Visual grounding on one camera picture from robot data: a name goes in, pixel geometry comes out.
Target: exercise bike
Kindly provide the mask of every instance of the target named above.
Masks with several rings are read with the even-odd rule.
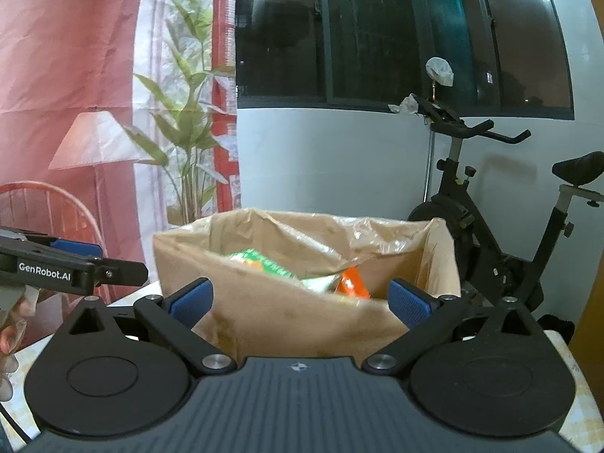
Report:
[[[409,221],[444,219],[455,242],[455,259],[462,284],[469,283],[491,304],[504,296],[514,296],[530,311],[534,311],[543,302],[539,280],[560,233],[568,238],[573,231],[574,225],[566,222],[573,196],[588,199],[588,205],[593,207],[604,202],[602,194],[581,188],[604,173],[604,153],[594,151],[554,164],[552,173],[568,184],[560,186],[558,202],[552,210],[533,260],[523,260],[501,250],[467,193],[470,178],[476,174],[476,169],[466,166],[465,180],[458,178],[457,170],[464,139],[483,136],[515,145],[529,138],[530,131],[526,130],[516,137],[494,133],[490,131],[494,126],[490,119],[469,127],[450,107],[418,96],[415,98],[419,106],[418,113],[431,121],[432,131],[451,138],[451,149],[448,158],[441,159],[436,164],[437,169],[443,173],[439,192],[430,201],[417,206],[409,215]]]

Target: window pane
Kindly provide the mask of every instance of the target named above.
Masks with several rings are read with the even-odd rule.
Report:
[[[398,104],[421,91],[411,0],[328,0],[333,97]]]
[[[426,0],[434,55],[446,59],[455,74],[452,88],[439,87],[438,98],[461,113],[496,107],[499,101],[493,35],[481,0]]]
[[[237,0],[237,95],[324,101],[316,0]]]
[[[572,106],[566,49],[550,0],[488,0],[507,108]]]

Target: white wall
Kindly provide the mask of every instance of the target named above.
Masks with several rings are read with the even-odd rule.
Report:
[[[604,149],[604,42],[590,0],[554,0],[569,54],[574,121],[498,118],[495,130],[533,136],[521,145],[477,138],[460,162],[478,174],[470,191],[501,247],[534,254],[558,196],[555,162]],[[481,119],[469,119],[473,125]],[[428,132],[421,119],[315,109],[239,110],[244,206],[404,219],[421,201]],[[449,143],[438,137],[435,161]],[[434,187],[439,172],[434,171]],[[589,185],[604,191],[604,179]],[[541,313],[577,320],[604,246],[604,207],[573,201],[570,239],[561,238],[542,279]]]

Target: blue textured pad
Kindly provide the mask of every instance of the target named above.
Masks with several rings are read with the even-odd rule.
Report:
[[[170,316],[178,320],[186,328],[193,328],[212,308],[214,288],[210,281],[195,286],[181,296],[170,307]]]
[[[94,243],[72,242],[71,240],[58,239],[52,242],[50,246],[53,249],[59,249],[70,254],[103,256],[103,249]]]
[[[430,303],[395,281],[388,285],[388,308],[407,327],[413,328],[432,316]]]

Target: exercise bike seat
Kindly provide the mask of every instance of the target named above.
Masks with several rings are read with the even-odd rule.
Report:
[[[555,163],[552,173],[574,186],[588,184],[604,173],[604,153],[594,151],[579,158]]]

